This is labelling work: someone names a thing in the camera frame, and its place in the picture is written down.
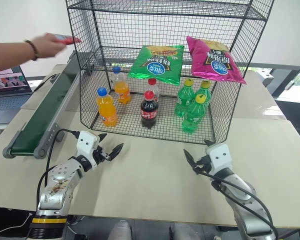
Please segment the red bottle cap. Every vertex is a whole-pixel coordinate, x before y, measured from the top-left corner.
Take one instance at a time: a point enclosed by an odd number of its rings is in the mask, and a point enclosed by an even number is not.
[[[155,85],[157,83],[157,80],[155,78],[149,78],[148,79],[148,84],[149,85]]]
[[[151,100],[154,99],[154,97],[155,97],[155,94],[154,94],[153,91],[150,91],[150,90],[145,91],[145,93],[144,93],[144,98],[145,98],[145,100],[151,101]]]

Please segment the bottle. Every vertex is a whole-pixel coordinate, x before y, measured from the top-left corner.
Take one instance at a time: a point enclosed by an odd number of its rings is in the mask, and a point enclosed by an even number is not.
[[[198,91],[196,91],[195,93],[195,96],[194,98],[196,98],[197,95],[199,94],[203,94],[205,95],[206,99],[205,99],[205,102],[204,102],[204,108],[205,108],[205,111],[208,110],[208,107],[209,107],[209,104],[210,104],[210,101],[211,101],[211,93],[210,93],[210,82],[209,81],[206,81],[206,80],[203,80],[201,82],[201,87]]]
[[[148,129],[151,129],[156,124],[158,104],[154,98],[155,94],[153,91],[145,91],[144,100],[141,103],[141,124]]]
[[[178,91],[178,102],[175,105],[174,113],[178,117],[182,117],[186,114],[187,107],[192,103],[195,92],[192,89],[194,81],[190,78],[187,78],[184,81],[184,86]]]
[[[206,96],[198,94],[193,103],[187,108],[184,120],[182,122],[182,130],[186,133],[193,134],[198,129],[198,124],[206,114],[204,102]]]
[[[114,73],[114,91],[118,96],[119,103],[127,104],[131,100],[130,90],[126,81],[126,75],[121,72],[119,66],[112,68]]]
[[[118,117],[112,96],[107,93],[107,89],[104,87],[99,87],[97,93],[96,104],[103,124],[106,127],[116,126]]]
[[[159,102],[159,87],[157,85],[157,80],[155,78],[149,78],[148,79],[148,84],[147,86],[145,87],[145,91],[152,91],[154,93],[154,101],[156,103]]]

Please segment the hand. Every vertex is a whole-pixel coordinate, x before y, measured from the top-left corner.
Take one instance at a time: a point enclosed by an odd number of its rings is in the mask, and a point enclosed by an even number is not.
[[[57,53],[65,49],[66,45],[58,42],[58,38],[51,33],[43,36],[37,36],[32,43],[38,51],[39,58],[54,57]]]

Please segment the robotic arm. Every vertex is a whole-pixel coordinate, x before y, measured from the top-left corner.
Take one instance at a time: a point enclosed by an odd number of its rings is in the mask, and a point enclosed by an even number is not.
[[[232,159],[228,146],[225,143],[213,144],[209,141],[206,142],[208,144],[208,148],[205,150],[207,155],[197,162],[194,162],[190,153],[184,149],[185,157],[193,170],[197,174],[206,172],[206,174],[203,175],[214,176],[211,178],[211,184],[215,189],[222,191],[226,196],[226,201],[234,212],[234,219],[243,240],[275,240],[276,236],[268,224],[236,202],[246,206],[270,222],[270,216],[268,216],[264,207],[249,194],[218,180],[219,178],[230,182],[246,192],[256,195],[254,187],[243,181],[232,171]]]
[[[88,131],[81,131],[76,144],[77,155],[50,171],[47,186],[41,194],[35,217],[30,224],[28,239],[62,239],[73,192],[80,179],[104,160],[112,161],[124,145],[122,143],[116,146],[110,154],[103,152],[99,142],[106,135],[103,133],[95,136]]]

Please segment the bracelet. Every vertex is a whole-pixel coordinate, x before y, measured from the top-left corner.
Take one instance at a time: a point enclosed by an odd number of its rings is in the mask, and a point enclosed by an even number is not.
[[[32,41],[30,40],[24,40],[26,43],[30,44],[30,46],[32,47],[33,49],[33,52],[34,52],[34,59],[32,59],[33,61],[36,61],[38,58],[39,58],[39,55],[38,55],[38,50],[36,48],[36,46],[33,44]]]

